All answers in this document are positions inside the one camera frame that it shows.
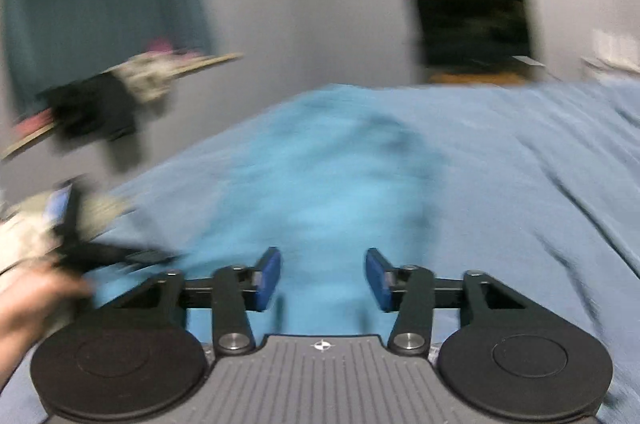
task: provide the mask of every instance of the blue bed sheet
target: blue bed sheet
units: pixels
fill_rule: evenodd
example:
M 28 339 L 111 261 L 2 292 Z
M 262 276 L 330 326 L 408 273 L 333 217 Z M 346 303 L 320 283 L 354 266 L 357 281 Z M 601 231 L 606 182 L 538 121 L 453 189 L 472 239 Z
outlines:
M 640 414 L 640 84 L 372 95 L 381 112 L 419 133 L 447 162 L 430 220 L 434 237 L 425 240 L 419 261 L 441 277 L 485 270 L 596 335 L 615 365 L 599 417 L 634 422 Z M 103 238 L 146 242 L 153 232 L 169 247 L 189 248 L 222 209 L 229 170 L 263 125 L 264 117 L 244 123 L 119 188 L 140 212 Z M 434 342 L 457 329 L 456 315 L 442 312 Z M 192 314 L 192 325 L 201 332 L 208 314 Z M 3 394 L 0 414 L 5 403 Z

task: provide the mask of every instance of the black screen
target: black screen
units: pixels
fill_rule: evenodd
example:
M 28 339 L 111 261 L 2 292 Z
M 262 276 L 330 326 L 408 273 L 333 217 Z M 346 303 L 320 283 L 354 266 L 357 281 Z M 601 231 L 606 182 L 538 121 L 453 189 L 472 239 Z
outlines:
M 415 0 L 425 63 L 484 67 L 533 57 L 526 0 Z

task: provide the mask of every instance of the gray ribbed plate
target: gray ribbed plate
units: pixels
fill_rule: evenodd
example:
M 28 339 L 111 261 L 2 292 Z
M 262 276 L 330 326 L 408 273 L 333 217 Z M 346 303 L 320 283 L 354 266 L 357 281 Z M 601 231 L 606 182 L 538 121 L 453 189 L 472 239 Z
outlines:
M 50 424 L 68 423 L 51 418 Z M 218 361 L 204 386 L 153 424 L 490 424 L 443 387 L 424 359 L 377 337 L 271 336 Z M 582 424 L 595 424 L 593 418 Z

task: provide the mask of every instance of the metal screw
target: metal screw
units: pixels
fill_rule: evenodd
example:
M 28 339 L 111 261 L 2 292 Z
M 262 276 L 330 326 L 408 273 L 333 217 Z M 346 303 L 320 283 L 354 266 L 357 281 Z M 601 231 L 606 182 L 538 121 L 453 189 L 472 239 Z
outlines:
M 398 334 L 394 337 L 394 344 L 398 348 L 403 350 L 415 350 L 424 346 L 424 337 L 420 334 L 414 334 L 413 332 L 405 332 L 404 334 Z
M 218 346 L 226 350 L 239 350 L 249 346 L 251 341 L 244 334 L 233 332 L 231 334 L 225 334 L 218 340 Z

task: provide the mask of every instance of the blue curtain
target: blue curtain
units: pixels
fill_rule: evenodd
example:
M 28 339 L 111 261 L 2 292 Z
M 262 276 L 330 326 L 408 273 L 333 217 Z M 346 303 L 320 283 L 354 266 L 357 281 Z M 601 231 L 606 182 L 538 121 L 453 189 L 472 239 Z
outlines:
M 38 94 L 82 80 L 165 38 L 174 48 L 213 54 L 202 0 L 5 0 L 4 39 L 21 116 L 41 110 Z

